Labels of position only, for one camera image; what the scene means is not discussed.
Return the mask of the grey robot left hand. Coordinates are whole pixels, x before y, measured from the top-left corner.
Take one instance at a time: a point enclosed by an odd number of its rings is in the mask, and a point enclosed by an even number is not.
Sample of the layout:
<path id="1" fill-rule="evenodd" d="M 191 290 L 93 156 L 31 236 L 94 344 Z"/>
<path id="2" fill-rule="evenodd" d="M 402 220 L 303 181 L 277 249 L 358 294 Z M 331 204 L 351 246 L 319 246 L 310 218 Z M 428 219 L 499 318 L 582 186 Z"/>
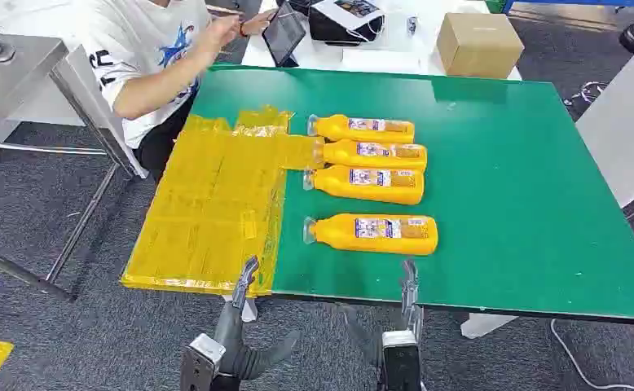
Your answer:
<path id="1" fill-rule="evenodd" d="M 231 299 L 222 308 L 214 332 L 214 340 L 226 349 L 219 363 L 219 372 L 239 380 L 257 379 L 266 370 L 289 358 L 301 337 L 299 331 L 293 330 L 268 349 L 255 349 L 244 343 L 242 312 L 247 291 L 254 281 L 253 274 L 258 267 L 259 260 L 255 255 L 245 262 Z"/>

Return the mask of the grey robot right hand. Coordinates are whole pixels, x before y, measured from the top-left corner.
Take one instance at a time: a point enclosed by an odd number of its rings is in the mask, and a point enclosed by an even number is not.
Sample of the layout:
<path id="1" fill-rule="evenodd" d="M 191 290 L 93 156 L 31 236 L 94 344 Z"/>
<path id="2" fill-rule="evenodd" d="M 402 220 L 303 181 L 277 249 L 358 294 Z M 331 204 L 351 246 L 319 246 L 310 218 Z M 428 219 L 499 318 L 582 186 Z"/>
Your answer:
<path id="1" fill-rule="evenodd" d="M 359 324 L 357 311 L 352 306 L 339 305 L 350 337 L 361 350 L 366 361 L 375 367 L 380 367 L 384 363 L 386 342 L 394 342 L 393 345 L 389 344 L 389 347 L 418 346 L 420 342 L 424 311 L 417 305 L 419 278 L 414 260 L 406 259 L 403 262 L 403 269 L 405 277 L 401 282 L 401 314 L 392 332 L 377 334 L 366 331 Z"/>

